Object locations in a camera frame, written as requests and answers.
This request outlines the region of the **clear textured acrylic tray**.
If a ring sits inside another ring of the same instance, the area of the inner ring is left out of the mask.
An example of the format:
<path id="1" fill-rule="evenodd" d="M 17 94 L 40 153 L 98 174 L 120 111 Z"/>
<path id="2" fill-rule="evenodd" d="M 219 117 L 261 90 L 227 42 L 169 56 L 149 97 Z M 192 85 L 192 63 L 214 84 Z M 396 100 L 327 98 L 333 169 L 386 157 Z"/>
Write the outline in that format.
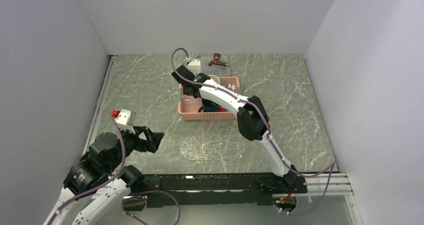
<path id="1" fill-rule="evenodd" d="M 195 98 L 193 96 L 189 96 L 189 95 L 182 95 L 181 97 L 181 101 L 180 101 L 183 105 L 188 106 L 188 105 L 202 105 L 202 99 L 201 98 Z"/>

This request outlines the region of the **dark blue mug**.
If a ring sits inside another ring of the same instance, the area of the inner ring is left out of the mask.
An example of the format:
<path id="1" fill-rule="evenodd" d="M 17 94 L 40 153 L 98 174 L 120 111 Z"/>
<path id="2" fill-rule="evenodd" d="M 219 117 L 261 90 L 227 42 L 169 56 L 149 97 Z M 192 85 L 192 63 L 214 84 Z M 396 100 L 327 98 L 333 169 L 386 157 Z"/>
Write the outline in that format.
<path id="1" fill-rule="evenodd" d="M 198 109 L 199 113 L 209 113 L 209 112 L 219 112 L 221 109 L 221 106 L 217 103 L 208 100 L 208 99 L 201 99 L 201 107 Z"/>

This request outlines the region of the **light blue white mug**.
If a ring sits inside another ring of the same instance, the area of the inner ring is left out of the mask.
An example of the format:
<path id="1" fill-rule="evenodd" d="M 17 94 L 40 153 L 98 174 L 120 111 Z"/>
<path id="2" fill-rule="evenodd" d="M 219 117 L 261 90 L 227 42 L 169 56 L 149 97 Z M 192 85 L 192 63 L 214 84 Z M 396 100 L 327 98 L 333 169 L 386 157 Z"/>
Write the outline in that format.
<path id="1" fill-rule="evenodd" d="M 220 80 L 220 78 L 218 77 L 218 76 L 216 76 L 216 75 L 213 75 L 213 74 L 209 74 L 208 75 L 215 83 L 217 83 L 217 84 L 220 84 L 221 83 L 221 80 Z"/>

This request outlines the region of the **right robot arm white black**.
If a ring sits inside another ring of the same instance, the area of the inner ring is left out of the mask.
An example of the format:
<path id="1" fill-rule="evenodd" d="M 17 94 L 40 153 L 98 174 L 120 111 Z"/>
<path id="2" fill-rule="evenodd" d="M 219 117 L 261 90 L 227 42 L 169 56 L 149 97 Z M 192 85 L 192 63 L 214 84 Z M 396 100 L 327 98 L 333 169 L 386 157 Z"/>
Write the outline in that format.
<path id="1" fill-rule="evenodd" d="M 172 76 L 185 93 L 212 101 L 236 116 L 239 133 L 245 139 L 261 145 L 271 171 L 276 176 L 276 188 L 282 193 L 289 192 L 295 186 L 297 175 L 272 135 L 261 100 L 257 96 L 247 97 L 232 92 L 203 73 L 194 75 L 184 65 L 172 69 Z"/>

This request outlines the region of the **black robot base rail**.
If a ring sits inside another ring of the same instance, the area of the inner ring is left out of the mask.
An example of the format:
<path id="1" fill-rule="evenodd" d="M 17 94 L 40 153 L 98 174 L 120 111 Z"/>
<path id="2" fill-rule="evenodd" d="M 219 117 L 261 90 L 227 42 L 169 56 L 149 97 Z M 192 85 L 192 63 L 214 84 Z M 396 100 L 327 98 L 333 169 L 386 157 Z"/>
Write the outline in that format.
<path id="1" fill-rule="evenodd" d="M 281 197 L 308 192 L 305 178 L 279 178 L 271 172 L 146 174 L 128 197 L 140 197 L 146 208 L 179 204 L 271 206 Z"/>

